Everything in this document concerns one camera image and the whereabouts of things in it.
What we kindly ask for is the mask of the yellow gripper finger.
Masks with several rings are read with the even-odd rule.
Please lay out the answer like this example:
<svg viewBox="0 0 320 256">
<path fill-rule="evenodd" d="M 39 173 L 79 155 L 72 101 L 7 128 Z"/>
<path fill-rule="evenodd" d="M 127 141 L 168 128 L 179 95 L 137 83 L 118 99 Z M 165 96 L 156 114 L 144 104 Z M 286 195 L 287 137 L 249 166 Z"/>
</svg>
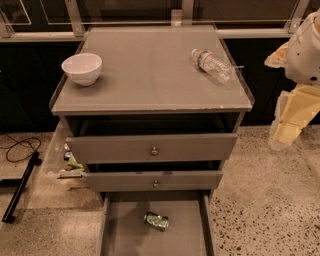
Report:
<svg viewBox="0 0 320 256">
<path fill-rule="evenodd" d="M 286 66 L 287 50 L 288 43 L 282 44 L 276 51 L 266 58 L 264 65 L 271 68 L 284 68 Z"/>
<path fill-rule="evenodd" d="M 320 87 L 298 84 L 291 92 L 278 97 L 274 121 L 269 131 L 269 146 L 273 150 L 288 148 L 302 130 L 320 112 Z"/>
</svg>

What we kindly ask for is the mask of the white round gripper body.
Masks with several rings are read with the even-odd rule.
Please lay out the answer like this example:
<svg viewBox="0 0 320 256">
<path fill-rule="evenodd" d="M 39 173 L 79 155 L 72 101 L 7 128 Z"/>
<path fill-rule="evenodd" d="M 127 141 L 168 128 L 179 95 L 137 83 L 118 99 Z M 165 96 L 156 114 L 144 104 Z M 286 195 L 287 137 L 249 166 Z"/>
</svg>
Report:
<svg viewBox="0 0 320 256">
<path fill-rule="evenodd" d="M 291 36 L 285 74 L 296 83 L 320 84 L 320 9 L 309 14 Z"/>
</svg>

